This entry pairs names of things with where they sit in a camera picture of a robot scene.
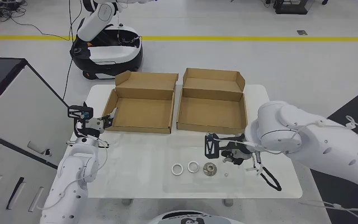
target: table leg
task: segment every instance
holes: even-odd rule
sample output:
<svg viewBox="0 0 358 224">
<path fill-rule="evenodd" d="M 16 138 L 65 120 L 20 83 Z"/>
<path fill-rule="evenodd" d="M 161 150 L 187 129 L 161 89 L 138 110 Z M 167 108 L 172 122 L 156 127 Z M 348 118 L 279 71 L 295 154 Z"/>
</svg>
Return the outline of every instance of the table leg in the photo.
<svg viewBox="0 0 358 224">
<path fill-rule="evenodd" d="M 122 205 L 130 206 L 133 202 L 133 199 L 122 199 Z"/>
<path fill-rule="evenodd" d="M 223 203 L 226 207 L 232 207 L 234 205 L 233 199 L 223 199 Z"/>
</svg>

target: yellow floor line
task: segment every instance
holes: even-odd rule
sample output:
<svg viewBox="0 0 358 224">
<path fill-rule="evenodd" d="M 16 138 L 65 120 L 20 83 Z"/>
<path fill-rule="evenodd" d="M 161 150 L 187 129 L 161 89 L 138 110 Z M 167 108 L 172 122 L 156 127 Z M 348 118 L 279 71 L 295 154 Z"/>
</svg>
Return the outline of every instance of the yellow floor line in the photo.
<svg viewBox="0 0 358 224">
<path fill-rule="evenodd" d="M 143 40 L 169 41 L 276 41 L 357 42 L 356 36 L 142 36 Z M 46 35 L 0 35 L 0 40 L 63 40 Z"/>
</svg>

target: gray floor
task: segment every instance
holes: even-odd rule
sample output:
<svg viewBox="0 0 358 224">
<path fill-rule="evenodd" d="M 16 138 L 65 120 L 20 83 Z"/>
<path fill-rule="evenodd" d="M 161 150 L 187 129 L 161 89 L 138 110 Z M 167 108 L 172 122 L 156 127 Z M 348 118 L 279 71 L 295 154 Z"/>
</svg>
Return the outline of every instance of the gray floor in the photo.
<svg viewBox="0 0 358 224">
<path fill-rule="evenodd" d="M 28 0 L 18 22 L 38 26 L 43 32 L 68 33 L 68 1 Z M 79 2 L 71 1 L 73 18 Z M 320 1 L 308 15 L 276 15 L 260 0 L 161 0 L 133 4 L 120 21 L 141 35 L 358 36 L 358 2 Z M 88 13 L 83 11 L 81 17 Z M 1 35 L 38 35 L 33 27 L 0 23 Z M 357 42 L 264 41 L 145 41 L 141 71 L 176 72 L 187 67 L 240 71 L 249 84 L 262 84 L 271 100 L 285 100 L 311 113 L 329 116 L 358 94 Z M 70 62 L 67 41 L 0 40 L 0 57 L 26 58 L 46 81 L 63 95 Z M 65 101 L 80 104 L 91 86 L 112 81 L 89 81 L 72 66 Z M 307 167 L 295 164 L 303 189 L 300 200 L 320 199 Z M 298 204 L 299 200 L 237 199 L 232 208 L 220 200 L 135 200 L 123 207 L 118 199 L 89 199 L 80 223 L 147 223 L 173 209 L 195 209 L 247 224 L 329 223 L 323 209 Z"/>
</svg>

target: open cardboard box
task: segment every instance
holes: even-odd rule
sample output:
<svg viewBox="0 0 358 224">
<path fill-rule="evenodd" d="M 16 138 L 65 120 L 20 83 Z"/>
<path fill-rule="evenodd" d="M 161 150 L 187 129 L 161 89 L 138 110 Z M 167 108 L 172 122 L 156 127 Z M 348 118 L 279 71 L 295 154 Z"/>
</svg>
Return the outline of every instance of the open cardboard box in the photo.
<svg viewBox="0 0 358 224">
<path fill-rule="evenodd" d="M 177 129 L 243 133 L 247 126 L 244 87 L 245 80 L 239 72 L 187 68 Z"/>
<path fill-rule="evenodd" d="M 178 74 L 130 72 L 118 74 L 103 115 L 117 107 L 106 130 L 171 133 L 174 89 Z"/>
</svg>

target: white table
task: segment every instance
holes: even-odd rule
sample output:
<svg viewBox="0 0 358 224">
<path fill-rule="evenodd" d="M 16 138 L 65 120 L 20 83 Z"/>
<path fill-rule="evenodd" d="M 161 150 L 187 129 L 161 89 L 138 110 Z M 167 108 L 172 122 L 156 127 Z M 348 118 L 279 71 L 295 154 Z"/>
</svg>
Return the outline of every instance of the white table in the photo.
<svg viewBox="0 0 358 224">
<path fill-rule="evenodd" d="M 95 85 L 86 103 L 93 107 L 94 117 L 101 117 L 110 91 L 115 85 Z M 98 172 L 94 182 L 88 184 L 89 198 L 300 198 L 302 189 L 293 164 L 284 155 L 263 153 L 262 162 L 280 182 L 277 192 L 266 184 L 256 172 L 245 172 L 252 161 L 242 166 L 222 163 L 222 157 L 208 160 L 204 156 L 204 135 L 201 132 L 176 130 L 181 85 L 176 86 L 172 134 L 108 132 L 100 136 L 108 141 L 108 160 Z M 269 101 L 266 89 L 261 85 L 247 85 L 246 97 L 248 122 L 257 118 L 258 108 Z M 100 149 L 100 163 L 105 151 Z M 188 172 L 189 161 L 199 162 L 201 168 L 195 174 Z M 171 166 L 181 163 L 180 176 L 171 173 Z M 202 171 L 206 162 L 213 162 L 218 172 L 207 177 Z"/>
</svg>

